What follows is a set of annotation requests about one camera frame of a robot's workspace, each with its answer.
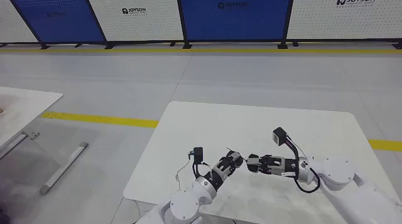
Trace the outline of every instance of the yellow floor line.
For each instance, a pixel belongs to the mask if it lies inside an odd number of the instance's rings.
[[[338,53],[338,54],[402,54],[402,50],[389,49],[389,50],[358,50],[358,49],[264,49],[264,48],[192,48],[183,50],[181,48],[113,48],[110,50],[105,49],[52,49],[39,50],[39,49],[0,49],[0,53]]]
[[[402,141],[380,141],[369,139],[371,148],[376,150],[402,152]]]
[[[149,119],[130,119],[120,117],[109,117],[87,114],[68,114],[64,112],[45,112],[41,116],[46,119],[62,119],[74,120],[82,122],[113,124],[113,125],[130,125],[136,127],[156,128],[159,121]],[[377,139],[369,139],[369,143],[373,149],[402,152],[402,141],[380,141]]]
[[[67,114],[64,112],[45,112],[41,116],[46,119],[63,119],[63,120],[75,120],[82,122],[101,123],[101,124],[114,124],[114,125],[130,125],[137,127],[156,128],[159,121],[149,119],[129,119],[120,117],[108,117],[99,115],[87,115],[87,114]]]

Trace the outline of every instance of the table leg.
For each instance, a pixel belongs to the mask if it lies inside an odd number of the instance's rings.
[[[49,154],[43,147],[41,147],[34,139],[39,136],[39,132],[34,132],[34,131],[24,131],[20,133],[17,137],[15,137],[12,142],[7,146],[7,148],[0,153],[0,159],[4,157],[7,153],[9,153],[14,147],[16,147],[21,141],[29,137],[42,151],[45,151],[50,157],[52,157],[54,160],[55,158]],[[57,169],[57,171],[53,174],[52,177],[41,187],[39,190],[39,193],[41,195],[45,195],[49,192],[50,188],[56,183],[60,177],[62,177],[63,173],[68,169],[69,166],[78,158],[78,156],[81,154],[81,152],[88,146],[88,143],[82,142],[78,148],[71,154],[71,156],[68,158],[67,163],[63,166],[60,164],[60,167]]]
[[[41,195],[45,195],[49,192],[50,188],[56,183],[58,179],[63,175],[63,173],[67,170],[67,168],[78,158],[78,156],[81,154],[81,152],[88,146],[88,143],[83,142],[80,144],[78,148],[71,154],[71,156],[68,158],[67,163],[58,168],[57,171],[53,174],[52,177],[41,187],[39,190],[39,193]]]
[[[11,150],[13,150],[13,148],[16,147],[26,137],[28,137],[28,136],[24,133],[20,133],[17,137],[15,137],[13,139],[13,141],[11,141],[11,143],[7,146],[7,148],[3,152],[0,153],[0,159],[3,158]]]

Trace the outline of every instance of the white table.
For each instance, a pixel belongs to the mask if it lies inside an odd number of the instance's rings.
[[[27,137],[34,140],[39,135],[27,125],[62,96],[61,93],[0,87],[0,109],[4,111],[0,113],[0,159],[22,140]],[[69,157],[67,164],[60,165],[56,173],[41,188],[42,195],[49,191],[87,146],[87,143],[81,143]]]
[[[187,162],[187,152],[196,146],[204,148],[204,161],[211,166],[226,155],[226,147],[245,158],[251,153],[294,158],[287,147],[278,147],[272,141],[272,131],[278,126],[306,155],[316,159],[341,155],[399,200],[355,117],[348,112],[188,102],[168,105],[124,197],[153,204],[168,199],[178,189],[176,172]],[[191,163],[179,175],[182,185],[189,185],[194,180]],[[202,206],[201,212],[253,223],[345,223],[319,191],[302,193],[292,179],[254,174],[245,164],[225,181],[211,205]]]

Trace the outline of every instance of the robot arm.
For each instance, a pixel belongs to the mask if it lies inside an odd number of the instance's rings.
[[[402,223],[402,207],[388,198],[374,183],[358,174],[350,162],[339,158],[316,161],[313,157],[298,157],[297,149],[282,128],[273,132],[273,140],[279,146],[286,144],[295,153],[294,159],[251,154],[247,159],[250,171],[293,178],[305,193],[321,189],[335,209],[348,224],[397,224]],[[298,182],[316,183],[316,188],[307,191]],[[346,196],[334,192],[342,190],[351,182],[357,187]]]
[[[223,182],[243,163],[243,158],[238,152],[229,151],[211,172],[201,176],[198,168],[194,167],[202,164],[202,148],[194,148],[191,155],[194,155],[193,171],[196,180],[188,188],[176,191],[168,201],[154,206],[137,224],[200,223],[200,206],[211,204]]]

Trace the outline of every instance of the gray floor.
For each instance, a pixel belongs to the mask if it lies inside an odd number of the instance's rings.
[[[0,53],[0,86],[64,93],[50,109],[57,112],[140,119],[158,120],[171,100],[346,111],[368,139],[400,141],[401,69],[401,54]],[[51,119],[36,127],[37,141],[59,162],[82,141],[90,147],[44,197],[38,188],[57,169],[44,150],[24,141],[3,158],[0,202],[13,223],[133,223],[149,209],[138,210],[122,191],[153,129]],[[402,198],[402,153],[375,153]]]

